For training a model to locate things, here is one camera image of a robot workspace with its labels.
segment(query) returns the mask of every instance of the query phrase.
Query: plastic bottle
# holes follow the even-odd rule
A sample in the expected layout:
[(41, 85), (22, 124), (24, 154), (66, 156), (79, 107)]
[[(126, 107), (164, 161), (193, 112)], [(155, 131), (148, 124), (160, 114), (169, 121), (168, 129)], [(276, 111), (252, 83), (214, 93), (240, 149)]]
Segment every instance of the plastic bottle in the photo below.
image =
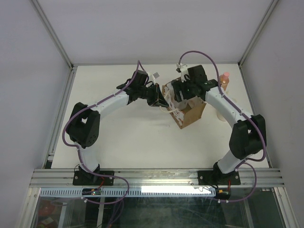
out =
[(221, 76), (219, 76), (221, 86), (225, 91), (226, 91), (228, 83), (229, 83), (229, 75), (230, 74), (228, 72), (225, 72)]

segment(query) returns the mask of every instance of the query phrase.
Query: wall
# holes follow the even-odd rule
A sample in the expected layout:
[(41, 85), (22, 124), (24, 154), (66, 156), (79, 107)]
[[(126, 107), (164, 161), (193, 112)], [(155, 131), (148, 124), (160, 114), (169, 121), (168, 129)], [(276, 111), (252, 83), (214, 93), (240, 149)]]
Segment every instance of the wall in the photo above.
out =
[[(242, 57), (271, 0), (39, 0), (75, 64), (176, 64), (201, 50)], [(208, 62), (200, 55), (188, 62)]]
[(44, 160), (68, 67), (29, 1), (1, 1), (0, 21), (0, 224), (12, 228)]
[(279, 3), (243, 66), (254, 109), (266, 118), (268, 154), (304, 226), (304, 1)]

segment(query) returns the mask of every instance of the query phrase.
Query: cardboard box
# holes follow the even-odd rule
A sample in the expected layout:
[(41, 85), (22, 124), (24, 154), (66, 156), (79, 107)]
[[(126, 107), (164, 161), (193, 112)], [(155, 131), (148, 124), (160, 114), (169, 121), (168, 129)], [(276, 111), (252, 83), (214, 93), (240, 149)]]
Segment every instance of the cardboard box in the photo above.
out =
[[(165, 94), (168, 92), (169, 87), (167, 86), (171, 82), (165, 84), (162, 86), (162, 94), (165, 96)], [(171, 97), (172, 93), (168, 93), (168, 96), (165, 97), (166, 101), (169, 104), (169, 108), (167, 108), (168, 111), (174, 110), (175, 105), (173, 103), (173, 98)], [(184, 127), (187, 127), (188, 125), (194, 123), (195, 121), (199, 120), (201, 118), (201, 115), (204, 111), (204, 108), (206, 106), (206, 103), (202, 101), (202, 103), (197, 103), (195, 106), (191, 105), (193, 108), (190, 107), (189, 103), (186, 105), (186, 107), (182, 110), (176, 110), (170, 115), (175, 120), (176, 124), (183, 129)]]

